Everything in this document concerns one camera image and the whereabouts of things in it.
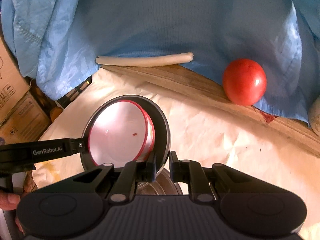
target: red speck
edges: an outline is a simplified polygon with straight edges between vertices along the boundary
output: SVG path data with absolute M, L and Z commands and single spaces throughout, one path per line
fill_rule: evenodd
M 264 120 L 266 121 L 266 123 L 271 123 L 274 119 L 277 118 L 277 116 L 272 115 L 272 114 L 267 114 L 261 110 L 259 110 L 259 112 L 262 114 Z

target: human hand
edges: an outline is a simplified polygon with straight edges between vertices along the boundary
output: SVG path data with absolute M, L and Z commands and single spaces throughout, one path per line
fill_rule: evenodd
M 19 202 L 20 202 L 19 195 L 13 194 L 13 193 L 0 192 L 0 209 L 7 210 L 7 211 L 14 210 L 17 208 Z M 22 227 L 17 217 L 15 221 L 19 230 L 22 232 Z

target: tomato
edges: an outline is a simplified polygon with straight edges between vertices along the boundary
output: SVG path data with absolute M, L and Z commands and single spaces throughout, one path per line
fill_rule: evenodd
M 250 106 L 263 96 L 267 78 L 257 62 L 242 58 L 232 61 L 225 69 L 222 85 L 231 102 Z

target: cardboard box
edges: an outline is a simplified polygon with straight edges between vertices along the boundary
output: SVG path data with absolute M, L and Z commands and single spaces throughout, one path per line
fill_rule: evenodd
M 50 123 L 48 116 L 28 92 L 0 127 L 0 145 L 37 141 Z
M 29 88 L 0 30 L 0 124 L 10 116 Z

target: wooden surface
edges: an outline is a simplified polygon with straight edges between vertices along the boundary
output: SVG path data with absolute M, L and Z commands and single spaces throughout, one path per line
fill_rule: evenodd
M 229 101 L 222 86 L 179 65 L 162 67 L 102 66 L 116 73 L 144 78 L 146 81 L 188 96 L 207 106 L 213 106 L 239 117 L 250 118 L 285 136 L 309 153 L 320 157 L 320 137 L 307 124 L 283 117 L 274 118 L 252 106 L 238 106 Z

